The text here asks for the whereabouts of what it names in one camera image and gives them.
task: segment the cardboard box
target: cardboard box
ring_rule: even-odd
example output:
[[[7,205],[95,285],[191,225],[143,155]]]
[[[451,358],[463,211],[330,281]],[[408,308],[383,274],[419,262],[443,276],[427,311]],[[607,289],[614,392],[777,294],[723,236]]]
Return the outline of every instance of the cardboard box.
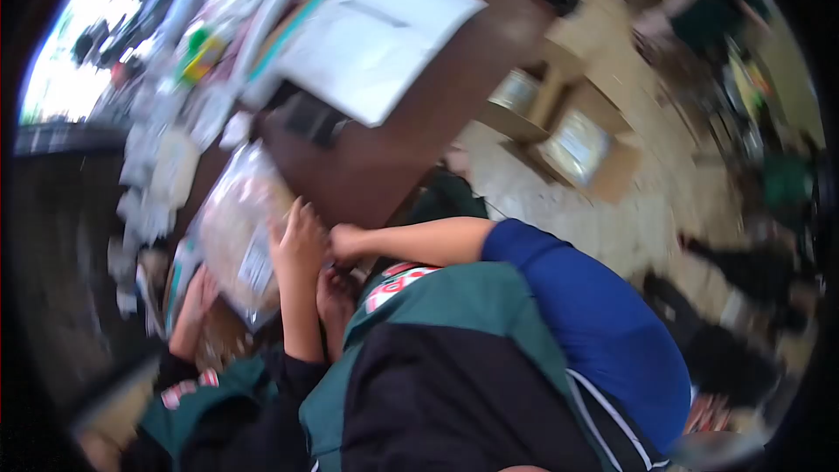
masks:
[[[490,96],[477,121],[516,142],[542,142],[551,136],[550,123],[563,89],[582,77],[582,60],[560,44],[544,40],[541,60],[524,63],[517,70],[530,76],[537,86],[532,101],[522,113],[516,113],[498,99],[503,93],[497,89]]]
[[[602,132],[602,148],[595,149],[582,142],[573,142],[573,128],[593,123],[594,131]],[[555,128],[551,131],[551,138],[545,142],[528,147],[528,155],[536,164],[543,168],[551,177],[572,184],[583,195],[598,198],[615,204],[624,197],[632,185],[632,178],[641,164],[642,151],[635,146],[622,142],[634,135],[629,123],[621,115],[620,110],[590,81],[585,80],[574,85],[563,99],[561,107],[554,119]],[[597,155],[596,165],[588,169],[586,178],[576,175],[564,166],[561,159],[557,159],[557,146],[568,152],[575,160],[593,160],[591,154]]]

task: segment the white stripe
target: white stripe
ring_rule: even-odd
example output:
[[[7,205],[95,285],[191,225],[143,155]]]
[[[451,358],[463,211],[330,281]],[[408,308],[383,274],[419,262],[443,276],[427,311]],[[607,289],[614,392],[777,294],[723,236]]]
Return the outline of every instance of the white stripe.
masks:
[[[600,405],[604,409],[606,409],[606,412],[608,412],[609,415],[612,416],[612,419],[615,420],[615,423],[617,423],[617,425],[621,427],[621,430],[624,431],[624,434],[627,437],[629,437],[630,441],[632,441],[632,445],[635,447],[635,450],[638,451],[638,454],[644,460],[644,465],[647,467],[647,470],[653,468],[653,464],[649,456],[647,455],[647,451],[645,450],[641,442],[638,441],[638,436],[636,436],[635,432],[632,431],[632,428],[630,428],[629,425],[627,425],[627,422],[624,421],[624,418],[621,417],[619,413],[617,413],[615,407],[612,406],[612,404],[603,396],[603,394],[600,393],[599,390],[597,390],[597,387],[594,386],[591,382],[589,382],[585,377],[580,375],[578,372],[573,371],[570,368],[565,369],[565,371],[573,375],[575,379],[582,383],[582,385],[589,391],[589,393],[591,393],[594,396],[594,398],[597,399],[597,402],[600,403]]]
[[[586,404],[582,402],[580,389],[577,388],[576,382],[574,382],[574,378],[570,376],[566,376],[565,378],[568,380],[568,385],[572,390],[572,396],[574,396],[574,401],[576,401],[577,405],[580,407],[580,414],[582,414],[583,419],[586,420],[586,424],[588,425],[589,430],[592,431],[592,434],[594,434],[594,437],[596,437],[597,442],[600,443],[600,446],[603,447],[603,452],[606,453],[606,457],[609,458],[609,461],[612,461],[612,466],[615,467],[617,472],[624,472],[624,469],[621,468],[621,464],[617,462],[617,459],[615,459],[615,455],[612,454],[612,450],[609,448],[609,446],[606,445],[606,441],[603,441],[603,436],[600,435],[600,431],[597,430],[597,427],[594,425],[592,416],[588,414],[588,409],[586,408]]]

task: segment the blue shirt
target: blue shirt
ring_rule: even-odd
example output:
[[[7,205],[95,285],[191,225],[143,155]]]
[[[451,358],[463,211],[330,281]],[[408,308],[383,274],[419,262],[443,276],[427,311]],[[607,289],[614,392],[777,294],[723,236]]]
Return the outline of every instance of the blue shirt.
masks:
[[[665,453],[685,428],[690,378],[676,342],[632,285],[517,219],[492,229],[482,258],[519,269],[568,366],[614,396]]]

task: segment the clear plastic bag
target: clear plastic bag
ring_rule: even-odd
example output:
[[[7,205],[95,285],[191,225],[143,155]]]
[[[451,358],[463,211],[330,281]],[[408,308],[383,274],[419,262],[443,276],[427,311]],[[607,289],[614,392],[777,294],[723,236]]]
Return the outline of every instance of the clear plastic bag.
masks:
[[[609,135],[580,110],[572,110],[560,131],[541,145],[577,183],[588,185],[609,150]]]
[[[207,196],[190,235],[222,296],[256,332],[279,310],[267,219],[283,218],[294,197],[260,143],[240,148]]]

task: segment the papers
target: papers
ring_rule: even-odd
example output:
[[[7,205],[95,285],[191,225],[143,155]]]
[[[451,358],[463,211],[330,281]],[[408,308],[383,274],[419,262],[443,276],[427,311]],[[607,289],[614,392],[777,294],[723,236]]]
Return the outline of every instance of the papers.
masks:
[[[383,123],[482,0],[326,0],[285,49],[283,75],[362,124]]]

